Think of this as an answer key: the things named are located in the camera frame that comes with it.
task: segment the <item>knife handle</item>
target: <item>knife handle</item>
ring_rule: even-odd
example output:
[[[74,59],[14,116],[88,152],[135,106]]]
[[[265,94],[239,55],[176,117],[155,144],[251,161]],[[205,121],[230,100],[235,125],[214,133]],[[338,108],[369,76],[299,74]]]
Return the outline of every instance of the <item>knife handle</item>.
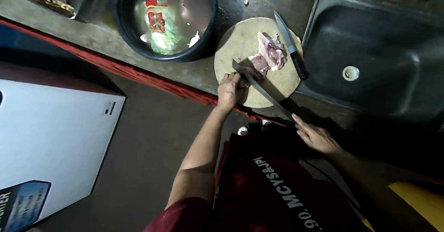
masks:
[[[308,78],[307,69],[305,69],[305,63],[302,60],[301,55],[294,51],[290,53],[291,60],[293,61],[294,67],[296,68],[297,75],[301,80],[306,80]]]

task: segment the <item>wooden cutting board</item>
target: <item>wooden cutting board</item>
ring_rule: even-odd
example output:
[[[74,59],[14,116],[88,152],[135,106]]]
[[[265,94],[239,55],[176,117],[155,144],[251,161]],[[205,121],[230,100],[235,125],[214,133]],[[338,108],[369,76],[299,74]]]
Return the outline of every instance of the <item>wooden cutting board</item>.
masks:
[[[226,31],[214,56],[214,72],[219,83],[225,73],[235,71],[231,64],[233,59],[241,62],[248,56],[258,53],[258,32],[266,33],[272,38],[278,34],[278,40],[284,44],[284,49],[287,49],[275,20],[258,17],[238,22]],[[292,31],[291,34],[297,50],[302,54],[301,40]],[[277,101],[288,98],[300,82],[290,54],[288,51],[284,51],[284,54],[286,55],[284,67],[278,71],[269,70],[266,78],[260,82],[262,87]],[[273,105],[254,87],[250,87],[244,92],[239,103],[251,108],[264,108]]]

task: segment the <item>hand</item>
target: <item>hand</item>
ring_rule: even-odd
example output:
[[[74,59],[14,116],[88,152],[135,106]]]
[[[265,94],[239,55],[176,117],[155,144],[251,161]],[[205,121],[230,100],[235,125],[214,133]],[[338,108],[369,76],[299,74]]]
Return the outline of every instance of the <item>hand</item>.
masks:
[[[227,113],[231,112],[242,95],[241,90],[248,86],[249,84],[238,73],[225,73],[218,87],[219,101],[217,108]]]
[[[299,134],[308,147],[326,155],[344,151],[325,129],[307,124],[296,114],[291,116],[297,123],[295,125],[298,129],[297,134]]]

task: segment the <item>red shirt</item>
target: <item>red shirt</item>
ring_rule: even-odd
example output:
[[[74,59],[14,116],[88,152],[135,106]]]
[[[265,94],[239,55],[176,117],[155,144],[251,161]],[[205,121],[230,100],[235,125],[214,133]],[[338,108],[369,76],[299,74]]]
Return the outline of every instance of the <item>red shirt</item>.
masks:
[[[145,232],[370,231],[340,190],[298,163],[306,148],[292,133],[232,134],[218,170],[214,207],[198,197],[180,200]]]

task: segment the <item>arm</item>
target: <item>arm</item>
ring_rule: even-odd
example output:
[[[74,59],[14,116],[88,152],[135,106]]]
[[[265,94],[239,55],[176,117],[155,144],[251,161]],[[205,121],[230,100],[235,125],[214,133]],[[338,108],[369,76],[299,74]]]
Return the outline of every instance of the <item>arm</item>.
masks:
[[[210,204],[213,203],[214,169],[219,154],[222,126],[241,95],[238,89],[245,86],[239,74],[225,74],[218,88],[218,105],[208,116],[183,159],[165,209],[187,197],[201,197]]]
[[[324,129],[306,124],[295,114],[293,119],[304,142],[324,154],[341,172],[375,231],[437,231],[358,158],[341,149]]]

